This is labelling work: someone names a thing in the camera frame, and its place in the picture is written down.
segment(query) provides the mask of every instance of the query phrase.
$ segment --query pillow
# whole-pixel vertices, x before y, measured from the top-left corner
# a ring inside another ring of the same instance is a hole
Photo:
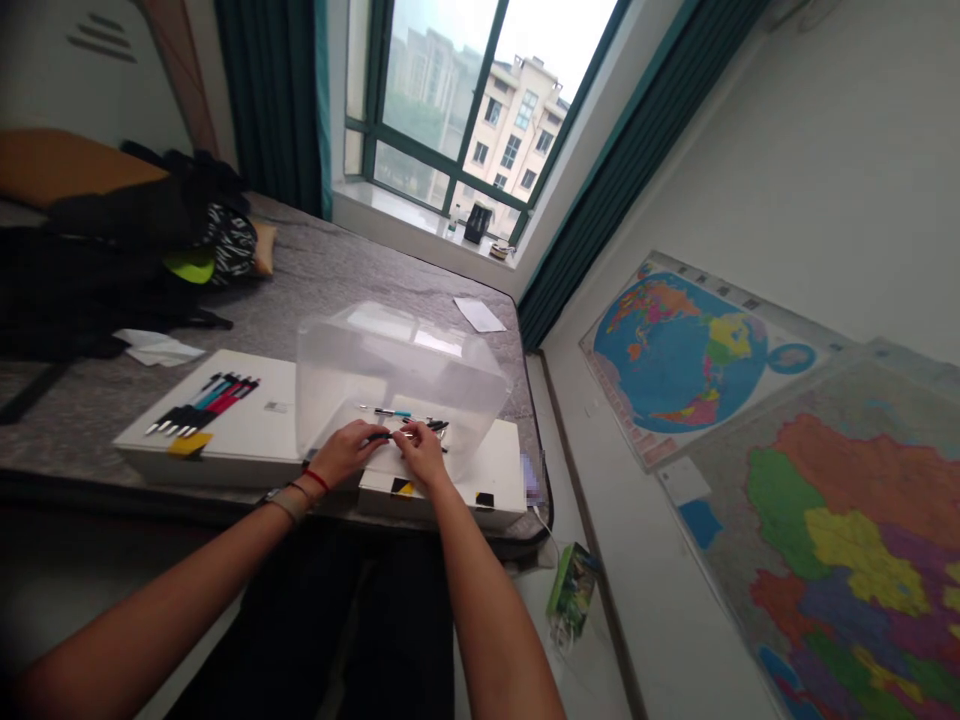
[[[0,132],[0,196],[45,210],[61,198],[161,180],[165,170],[55,128]]]
[[[254,257],[254,270],[257,275],[273,275],[273,243],[277,239],[277,228],[251,220],[257,231],[257,251]]]

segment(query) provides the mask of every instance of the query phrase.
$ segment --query teal curtain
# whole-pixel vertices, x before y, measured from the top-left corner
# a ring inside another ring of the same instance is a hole
[[[217,0],[240,173],[331,217],[326,0]]]
[[[543,342],[767,3],[681,7],[520,302],[527,350]]]

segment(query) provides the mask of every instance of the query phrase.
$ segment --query dark pants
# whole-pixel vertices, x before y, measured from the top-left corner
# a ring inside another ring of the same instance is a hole
[[[340,718],[452,718],[453,616],[439,539],[373,541],[310,523],[257,573],[240,613],[167,715],[313,718],[359,589]]]

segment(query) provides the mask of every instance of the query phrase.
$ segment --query hand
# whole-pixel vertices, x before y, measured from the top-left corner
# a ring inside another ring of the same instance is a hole
[[[371,435],[389,435],[383,425],[371,425],[363,420],[354,420],[337,430],[310,461],[310,469],[322,477],[332,490],[362,468],[374,451],[389,440],[370,440]]]
[[[393,441],[397,443],[413,474],[423,483],[427,494],[445,485],[452,485],[447,468],[443,465],[443,450],[436,433],[423,423],[407,423],[403,429],[413,433],[413,438],[395,432]]]

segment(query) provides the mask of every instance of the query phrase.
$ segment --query bottle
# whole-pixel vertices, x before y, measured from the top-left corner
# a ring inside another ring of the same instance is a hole
[[[450,221],[447,223],[447,232],[456,234],[457,221],[460,219],[460,203],[450,212]]]

